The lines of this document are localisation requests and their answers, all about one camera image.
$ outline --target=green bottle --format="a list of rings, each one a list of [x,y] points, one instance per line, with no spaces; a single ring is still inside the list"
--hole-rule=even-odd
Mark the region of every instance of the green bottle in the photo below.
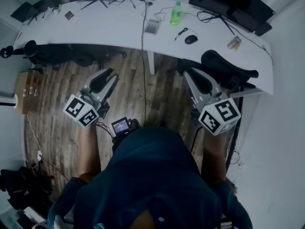
[[[181,3],[178,1],[176,5],[173,7],[172,16],[170,23],[172,25],[179,25],[180,23],[180,14],[181,14]]]

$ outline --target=desk leg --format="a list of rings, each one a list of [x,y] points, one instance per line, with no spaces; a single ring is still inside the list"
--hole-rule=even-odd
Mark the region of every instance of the desk leg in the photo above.
[[[245,97],[245,96],[257,95],[257,94],[262,94],[262,93],[263,93],[262,90],[259,90],[259,89],[257,89],[257,88],[254,88],[254,89],[245,90],[245,91],[243,91],[243,92],[230,94],[229,97],[231,97],[231,98],[237,98],[237,97]]]
[[[147,51],[148,55],[148,63],[149,63],[149,73],[150,74],[155,74],[154,72],[154,56],[153,56],[153,51]]]

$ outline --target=computer mouse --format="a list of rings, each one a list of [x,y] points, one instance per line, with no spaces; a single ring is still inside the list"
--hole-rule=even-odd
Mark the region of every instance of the computer mouse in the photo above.
[[[198,37],[196,37],[195,35],[190,35],[190,36],[186,37],[184,41],[186,44],[192,44],[192,43],[198,41]]]

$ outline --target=wooden floor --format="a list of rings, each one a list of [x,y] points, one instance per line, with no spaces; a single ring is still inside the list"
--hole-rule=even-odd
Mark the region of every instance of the wooden floor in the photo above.
[[[106,68],[114,69],[119,82],[109,99],[110,109],[102,122],[111,129],[111,123],[123,118],[136,118],[144,122],[143,66],[140,50],[125,49],[127,58],[115,56],[106,63]],[[155,55],[156,75],[150,75],[145,53],[146,76],[146,125],[157,125],[165,118],[167,126],[180,134],[190,148],[198,127],[191,122],[191,99],[187,95],[183,78],[178,73],[166,74],[176,65],[176,59]],[[78,163],[78,133],[80,127],[62,110],[71,94],[75,94],[85,80],[98,71],[98,65],[81,68],[73,62],[60,65],[58,71],[44,68],[44,82],[37,113],[29,113],[34,133],[42,147],[45,160],[57,167],[67,179],[76,176]],[[192,155],[198,167],[203,157],[204,131],[200,130]],[[25,143],[28,165],[37,163],[39,147],[34,139],[28,119],[25,120]],[[98,143],[102,169],[105,169],[112,156],[110,136],[98,128]],[[58,196],[67,180],[50,164],[44,162],[43,168],[54,176],[54,195]]]

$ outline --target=white desk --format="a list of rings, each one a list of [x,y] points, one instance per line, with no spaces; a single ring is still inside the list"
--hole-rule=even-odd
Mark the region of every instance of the white desk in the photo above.
[[[35,40],[37,44],[87,43],[141,49],[143,23],[141,14],[145,10],[145,5],[139,0],[133,0],[133,2],[136,9],[128,0],[120,6],[110,5],[108,9],[100,2],[83,10],[81,8],[89,3],[88,1],[63,4],[59,14],[52,14],[46,20],[49,12],[46,12],[44,19],[42,13],[37,17],[38,21],[34,19],[29,26],[23,26],[20,31],[22,34],[15,41],[14,48],[23,47],[28,41]],[[173,0],[153,1],[153,5],[147,9],[147,19],[155,19],[154,13],[159,12],[161,8],[174,5]],[[248,81],[257,88],[255,91],[251,90],[249,94],[260,91],[273,94],[272,61],[263,49],[240,36],[242,43],[239,50],[237,52],[229,50],[227,44],[234,36],[219,19],[202,23],[195,16],[182,14],[181,23],[178,26],[172,26],[169,23],[171,10],[170,8],[163,10],[167,14],[157,35],[144,34],[143,48],[148,52],[151,74],[154,74],[154,52],[201,62],[201,55],[212,49],[237,67],[259,72],[258,78]],[[185,3],[182,3],[182,10],[193,15],[199,11]],[[69,21],[64,17],[68,11],[74,14]],[[201,14],[201,16],[208,18],[211,15]],[[174,42],[174,38],[184,27],[195,31],[199,40],[190,45],[185,44],[185,37],[193,34],[192,31],[187,31]],[[242,29],[238,28],[238,30],[258,45],[264,45],[271,54],[270,47],[264,40]]]

